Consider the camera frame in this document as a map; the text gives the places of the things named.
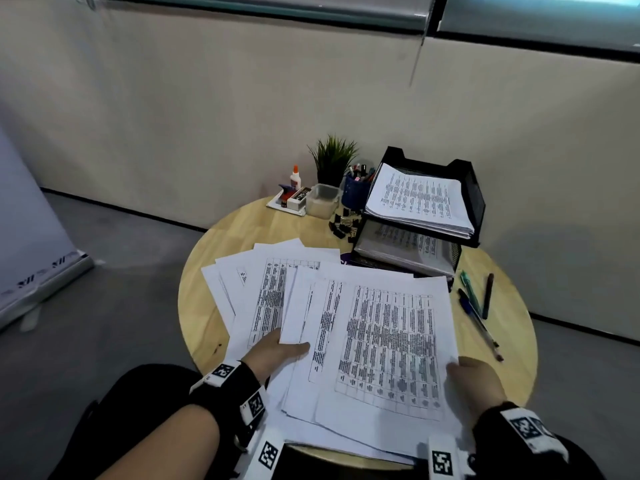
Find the white glue bottle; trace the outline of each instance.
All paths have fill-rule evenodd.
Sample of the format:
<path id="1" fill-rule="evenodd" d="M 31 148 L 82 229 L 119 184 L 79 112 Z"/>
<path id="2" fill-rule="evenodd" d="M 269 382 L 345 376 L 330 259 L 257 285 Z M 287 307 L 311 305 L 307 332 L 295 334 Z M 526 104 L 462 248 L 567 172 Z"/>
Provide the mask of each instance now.
<path id="1" fill-rule="evenodd" d="M 293 173 L 291 174 L 291 186 L 295 190 L 300 190 L 302 186 L 302 180 L 300 180 L 300 174 L 298 173 L 298 165 L 293 165 Z"/>

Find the green plant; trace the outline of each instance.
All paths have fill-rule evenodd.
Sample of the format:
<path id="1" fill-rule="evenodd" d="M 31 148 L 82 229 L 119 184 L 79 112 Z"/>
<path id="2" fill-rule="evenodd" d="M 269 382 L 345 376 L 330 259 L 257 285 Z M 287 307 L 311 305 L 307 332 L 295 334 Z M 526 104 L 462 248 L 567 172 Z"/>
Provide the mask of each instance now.
<path id="1" fill-rule="evenodd" d="M 340 186 L 349 163 L 358 155 L 355 141 L 347 143 L 346 139 L 340 139 L 332 134 L 325 142 L 319 139 L 315 149 L 307 147 L 316 161 L 318 183 L 334 187 Z"/>

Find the round wooden table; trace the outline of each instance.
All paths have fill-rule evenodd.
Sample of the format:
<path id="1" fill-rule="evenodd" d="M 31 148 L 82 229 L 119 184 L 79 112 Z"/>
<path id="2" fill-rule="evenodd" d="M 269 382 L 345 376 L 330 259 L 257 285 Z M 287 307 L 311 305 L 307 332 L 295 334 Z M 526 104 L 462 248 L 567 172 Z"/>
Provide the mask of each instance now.
<path id="1" fill-rule="evenodd" d="M 299 237 L 307 247 L 351 250 L 347 239 L 340 240 L 329 230 L 327 221 L 316 217 L 298 217 L 269 209 L 270 198 L 256 200 L 232 212 L 215 224 L 195 245 L 182 270 L 178 291 L 178 315 L 182 336 L 196 366 L 205 374 L 225 356 L 229 335 L 204 281 L 200 268 L 217 258 L 253 249 L 256 242 L 273 244 Z M 495 275 L 491 309 L 486 326 L 500 343 L 504 362 L 497 362 L 451 294 L 453 320 L 460 355 L 484 360 L 500 376 L 510 401 L 524 406 L 529 400 L 538 370 L 538 346 L 533 323 L 520 294 L 509 277 L 480 249 L 463 248 L 453 290 L 462 287 L 460 271 L 469 275 L 479 300 L 489 273 Z M 397 469 L 405 465 L 317 449 L 295 447 L 318 458 L 359 468 Z"/>

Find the human hand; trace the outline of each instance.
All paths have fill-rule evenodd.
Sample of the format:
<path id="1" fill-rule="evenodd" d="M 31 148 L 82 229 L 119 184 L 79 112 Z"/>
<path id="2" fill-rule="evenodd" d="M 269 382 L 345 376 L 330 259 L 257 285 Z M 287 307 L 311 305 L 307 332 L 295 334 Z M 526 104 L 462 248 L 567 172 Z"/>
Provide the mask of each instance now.
<path id="1" fill-rule="evenodd" d="M 242 357 L 242 362 L 247 364 L 255 378 L 260 381 L 260 384 L 264 384 L 269 376 L 287 359 L 307 353 L 309 347 L 309 342 L 304 344 L 281 344 L 280 329 L 277 328 L 254 345 Z"/>
<path id="2" fill-rule="evenodd" d="M 507 401 L 502 383 L 491 365 L 471 357 L 459 357 L 447 365 L 447 373 L 466 398 L 474 425 L 482 413 Z"/>

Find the concrete floor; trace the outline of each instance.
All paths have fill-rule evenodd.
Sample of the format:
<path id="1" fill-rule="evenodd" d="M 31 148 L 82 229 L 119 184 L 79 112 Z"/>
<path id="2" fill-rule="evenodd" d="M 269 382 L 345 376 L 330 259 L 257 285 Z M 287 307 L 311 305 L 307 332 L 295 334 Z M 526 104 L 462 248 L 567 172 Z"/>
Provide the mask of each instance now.
<path id="1" fill-rule="evenodd" d="M 0 333 L 0 478 L 46 477 L 86 405 L 136 365 L 194 368 L 176 303 L 201 233 L 47 197 L 75 244 L 105 263 L 48 300 L 36 330 L 14 323 Z M 534 324 L 540 365 L 529 407 L 608 479 L 640 478 L 640 347 Z"/>

